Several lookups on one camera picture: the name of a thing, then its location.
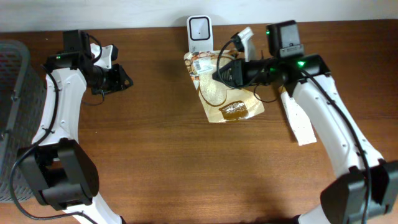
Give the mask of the beige oats pouch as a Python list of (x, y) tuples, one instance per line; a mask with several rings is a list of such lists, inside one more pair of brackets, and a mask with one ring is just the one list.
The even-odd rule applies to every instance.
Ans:
[(257, 95), (245, 89), (231, 89), (213, 79), (219, 51), (188, 52), (185, 66), (210, 123), (249, 119), (264, 112)]

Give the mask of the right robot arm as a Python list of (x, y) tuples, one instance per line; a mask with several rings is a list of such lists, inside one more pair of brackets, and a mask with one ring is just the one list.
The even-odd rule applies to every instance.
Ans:
[(217, 66), (213, 78), (232, 89), (280, 83), (303, 109), (330, 158), (335, 181), (314, 209), (292, 223), (366, 223), (392, 211), (397, 199), (397, 162), (387, 162), (366, 139), (344, 105), (330, 69), (318, 54), (306, 54), (295, 21), (266, 27), (270, 58), (256, 58), (252, 30), (230, 38), (244, 54)]

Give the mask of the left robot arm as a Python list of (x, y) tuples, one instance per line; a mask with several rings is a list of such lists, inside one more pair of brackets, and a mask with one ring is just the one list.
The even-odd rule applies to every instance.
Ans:
[(58, 213), (38, 217), (16, 207), (33, 220), (74, 217), (79, 223), (124, 223), (99, 193), (94, 162), (79, 145), (78, 123), (87, 88), (92, 95), (128, 89), (133, 80), (116, 63), (118, 48), (82, 30), (63, 32), (63, 50), (47, 58), (47, 92), (39, 129), (32, 144), (19, 150), (12, 172), (19, 170), (38, 203)]

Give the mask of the white shampoo tube gold cap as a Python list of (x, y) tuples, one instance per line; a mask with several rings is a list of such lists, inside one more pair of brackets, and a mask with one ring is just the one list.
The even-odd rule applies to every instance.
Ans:
[(307, 114), (295, 99), (290, 97), (284, 86), (279, 88), (279, 93), (288, 122), (299, 146), (315, 143), (317, 139)]

